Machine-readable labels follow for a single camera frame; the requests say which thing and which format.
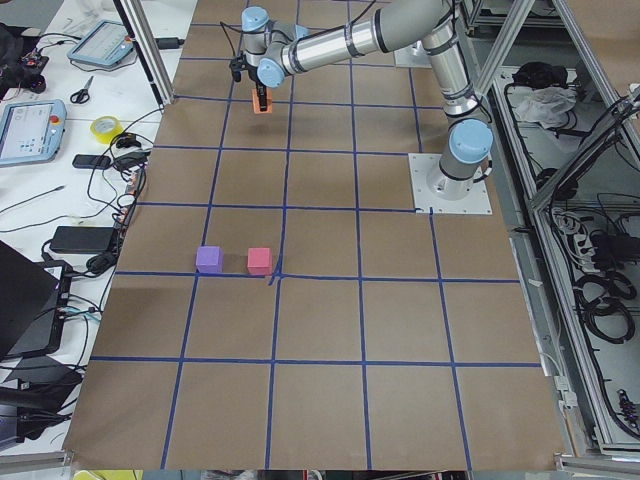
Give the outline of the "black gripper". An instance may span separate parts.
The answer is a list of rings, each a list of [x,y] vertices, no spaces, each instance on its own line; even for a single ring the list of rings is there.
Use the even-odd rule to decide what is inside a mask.
[[[252,65],[250,62],[247,62],[247,72],[249,78],[254,82],[255,85],[253,94],[256,95],[258,110],[266,111],[268,87],[260,81],[258,77],[257,67]]]

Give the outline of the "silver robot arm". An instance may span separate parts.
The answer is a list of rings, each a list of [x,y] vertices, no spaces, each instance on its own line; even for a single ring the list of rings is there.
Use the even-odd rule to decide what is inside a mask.
[[[392,54],[400,68],[432,72],[449,122],[443,154],[426,175],[436,196],[458,200],[492,172],[489,158],[494,137],[491,116],[469,77],[456,32],[455,1],[394,1],[323,31],[271,18],[261,6],[241,14],[243,49],[230,61],[234,81],[247,75],[254,82],[254,109],[268,109],[268,95],[289,76],[360,59],[372,53]]]

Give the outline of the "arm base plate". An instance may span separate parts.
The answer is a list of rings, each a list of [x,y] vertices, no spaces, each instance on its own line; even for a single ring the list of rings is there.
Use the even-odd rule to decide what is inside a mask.
[[[409,153],[409,172],[414,210],[420,214],[491,215],[486,182],[453,180],[440,169],[440,154]]]
[[[431,68],[429,56],[421,40],[396,50],[394,62],[397,68]]]

